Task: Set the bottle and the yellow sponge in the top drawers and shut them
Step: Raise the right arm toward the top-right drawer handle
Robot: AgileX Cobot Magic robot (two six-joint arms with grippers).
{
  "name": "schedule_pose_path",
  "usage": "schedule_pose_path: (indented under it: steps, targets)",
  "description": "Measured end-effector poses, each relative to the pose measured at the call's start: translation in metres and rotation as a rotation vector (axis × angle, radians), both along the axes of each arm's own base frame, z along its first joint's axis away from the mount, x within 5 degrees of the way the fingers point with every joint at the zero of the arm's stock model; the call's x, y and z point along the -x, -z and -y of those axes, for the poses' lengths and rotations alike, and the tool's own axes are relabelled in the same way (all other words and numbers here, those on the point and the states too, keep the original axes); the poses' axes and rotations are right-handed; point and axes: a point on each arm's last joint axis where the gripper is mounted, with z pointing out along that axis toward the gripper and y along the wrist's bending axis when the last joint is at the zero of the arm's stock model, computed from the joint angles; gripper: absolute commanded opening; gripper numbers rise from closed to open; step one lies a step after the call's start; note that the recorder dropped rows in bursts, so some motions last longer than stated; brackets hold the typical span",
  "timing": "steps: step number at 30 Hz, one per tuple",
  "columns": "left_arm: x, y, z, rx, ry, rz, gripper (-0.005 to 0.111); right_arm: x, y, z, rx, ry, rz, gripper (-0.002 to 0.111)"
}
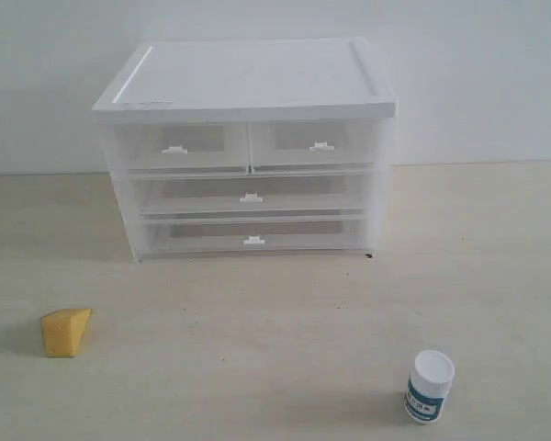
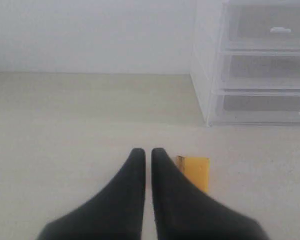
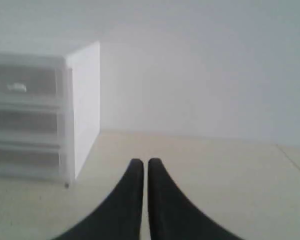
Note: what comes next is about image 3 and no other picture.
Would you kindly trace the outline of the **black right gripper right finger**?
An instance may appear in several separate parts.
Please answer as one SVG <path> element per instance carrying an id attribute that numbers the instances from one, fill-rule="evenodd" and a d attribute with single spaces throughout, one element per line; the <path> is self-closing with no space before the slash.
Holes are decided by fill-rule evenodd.
<path id="1" fill-rule="evenodd" d="M 201 212 L 159 158 L 148 161 L 148 222 L 152 240 L 240 240 Z"/>

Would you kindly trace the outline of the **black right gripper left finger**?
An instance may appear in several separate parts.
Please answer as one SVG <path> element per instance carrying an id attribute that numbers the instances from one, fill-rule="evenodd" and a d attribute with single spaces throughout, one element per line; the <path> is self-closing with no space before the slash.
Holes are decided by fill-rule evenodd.
<path id="1" fill-rule="evenodd" d="M 139 240 L 144 195 L 144 163 L 130 160 L 104 201 L 56 240 Z"/>

